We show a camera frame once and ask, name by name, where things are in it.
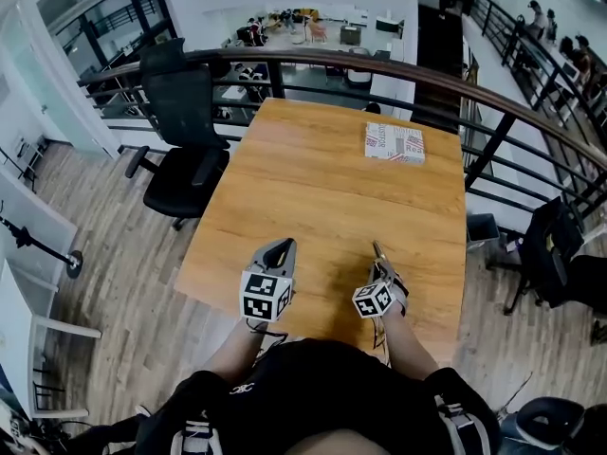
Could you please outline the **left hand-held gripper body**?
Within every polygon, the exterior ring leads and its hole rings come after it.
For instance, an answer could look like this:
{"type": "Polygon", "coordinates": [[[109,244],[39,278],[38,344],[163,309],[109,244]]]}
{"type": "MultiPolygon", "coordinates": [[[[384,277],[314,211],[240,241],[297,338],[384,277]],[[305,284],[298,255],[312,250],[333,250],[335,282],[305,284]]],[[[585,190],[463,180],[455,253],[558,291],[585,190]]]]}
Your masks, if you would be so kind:
{"type": "Polygon", "coordinates": [[[294,265],[264,269],[252,264],[242,272],[240,315],[246,319],[277,321],[294,296],[294,265]]]}

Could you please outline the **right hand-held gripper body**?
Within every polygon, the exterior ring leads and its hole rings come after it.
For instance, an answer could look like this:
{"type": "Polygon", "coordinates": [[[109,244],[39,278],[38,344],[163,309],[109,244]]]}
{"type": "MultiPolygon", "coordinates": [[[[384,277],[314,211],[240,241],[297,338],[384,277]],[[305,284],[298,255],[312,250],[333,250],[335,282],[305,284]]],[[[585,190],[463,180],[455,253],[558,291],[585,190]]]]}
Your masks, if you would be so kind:
{"type": "Polygon", "coordinates": [[[405,316],[408,297],[409,291],[398,274],[393,282],[384,282],[373,263],[367,283],[355,290],[352,302],[361,318],[374,319],[383,317],[395,303],[405,316]]]}

